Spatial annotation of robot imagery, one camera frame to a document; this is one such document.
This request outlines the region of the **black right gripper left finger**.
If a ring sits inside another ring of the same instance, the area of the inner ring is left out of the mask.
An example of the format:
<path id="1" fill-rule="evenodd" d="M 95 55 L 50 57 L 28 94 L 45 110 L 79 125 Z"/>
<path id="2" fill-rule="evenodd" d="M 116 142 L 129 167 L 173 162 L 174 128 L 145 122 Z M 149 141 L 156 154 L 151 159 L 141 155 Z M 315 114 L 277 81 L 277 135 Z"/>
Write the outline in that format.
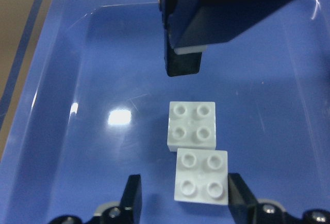
<path id="1" fill-rule="evenodd" d="M 128 177 L 121 201 L 122 223 L 140 223 L 142 210 L 142 184 L 141 175 Z"/>

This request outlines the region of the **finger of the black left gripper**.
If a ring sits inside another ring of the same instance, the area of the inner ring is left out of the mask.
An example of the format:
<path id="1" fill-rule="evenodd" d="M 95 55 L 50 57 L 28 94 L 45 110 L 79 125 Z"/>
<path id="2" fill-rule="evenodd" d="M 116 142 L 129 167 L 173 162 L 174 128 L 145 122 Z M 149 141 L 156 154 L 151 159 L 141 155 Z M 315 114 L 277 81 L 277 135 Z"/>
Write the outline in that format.
<path id="1" fill-rule="evenodd" d="M 173 13 L 178 0 L 158 0 L 164 28 L 164 61 L 170 77 L 196 74 L 200 70 L 201 53 L 178 55 L 169 41 L 170 26 L 168 18 Z"/>
<path id="2" fill-rule="evenodd" d="M 232 40 L 292 0 L 177 0 L 170 14 L 176 54 Z"/>

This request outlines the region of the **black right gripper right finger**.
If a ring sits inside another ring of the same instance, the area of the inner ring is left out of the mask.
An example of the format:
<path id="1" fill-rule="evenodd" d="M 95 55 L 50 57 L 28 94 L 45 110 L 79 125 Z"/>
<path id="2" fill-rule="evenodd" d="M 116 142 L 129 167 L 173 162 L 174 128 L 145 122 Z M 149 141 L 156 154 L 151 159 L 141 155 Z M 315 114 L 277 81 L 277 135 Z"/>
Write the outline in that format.
<path id="1" fill-rule="evenodd" d="M 239 173 L 228 174 L 228 208 L 235 223 L 253 223 L 258 200 Z"/>

